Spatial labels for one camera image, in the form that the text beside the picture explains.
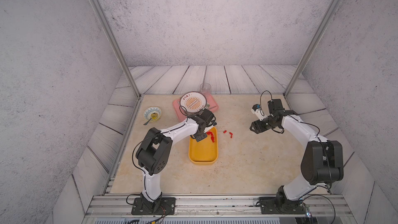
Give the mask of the red sleeve cluster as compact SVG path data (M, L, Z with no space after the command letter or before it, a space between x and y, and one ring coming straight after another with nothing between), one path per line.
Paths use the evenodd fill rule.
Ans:
M214 136L214 134L213 134L211 131L206 132L206 134L207 134L208 136L210 136L211 141L214 143L214 142L215 142L215 136Z

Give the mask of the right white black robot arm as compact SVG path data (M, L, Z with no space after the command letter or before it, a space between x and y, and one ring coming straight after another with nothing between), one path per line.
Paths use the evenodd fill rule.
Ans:
M256 134L272 130L283 134L288 131L305 148L300 165L301 173L292 182L281 186L276 195L280 202L297 202L319 186L331 185L344 177L343 146L314 130L314 124L305 123L293 110L286 110L280 99L268 101L266 116L262 106L255 104L251 112L258 117L250 130Z

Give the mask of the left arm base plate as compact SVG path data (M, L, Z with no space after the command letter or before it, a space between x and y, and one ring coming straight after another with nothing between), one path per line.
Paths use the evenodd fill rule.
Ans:
M154 202L148 201L145 197L135 198L132 215L174 215L176 198L161 197Z

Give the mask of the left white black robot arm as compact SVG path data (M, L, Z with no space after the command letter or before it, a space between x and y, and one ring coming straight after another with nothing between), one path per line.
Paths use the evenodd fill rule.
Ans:
M207 132L216 124L213 112L204 109L172 127L161 130L151 128L147 132L132 153L134 167L143 173L143 200L152 204L162 198L161 172L167 165L172 147L187 137L197 142L204 140Z

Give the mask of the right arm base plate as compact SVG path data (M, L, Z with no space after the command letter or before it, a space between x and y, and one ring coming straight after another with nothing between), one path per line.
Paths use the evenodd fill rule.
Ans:
M269 215L304 215L306 208L300 201L291 201L277 197L260 197L257 206L261 209L261 214Z

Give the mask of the yellow plastic storage box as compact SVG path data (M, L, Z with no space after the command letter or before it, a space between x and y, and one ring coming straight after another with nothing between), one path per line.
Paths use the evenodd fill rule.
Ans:
M219 156L218 148L218 132L215 127L210 129L214 136L215 142L213 143L210 136L197 142L195 139L190 138L189 141L189 159L192 163L198 165L211 165L215 163Z

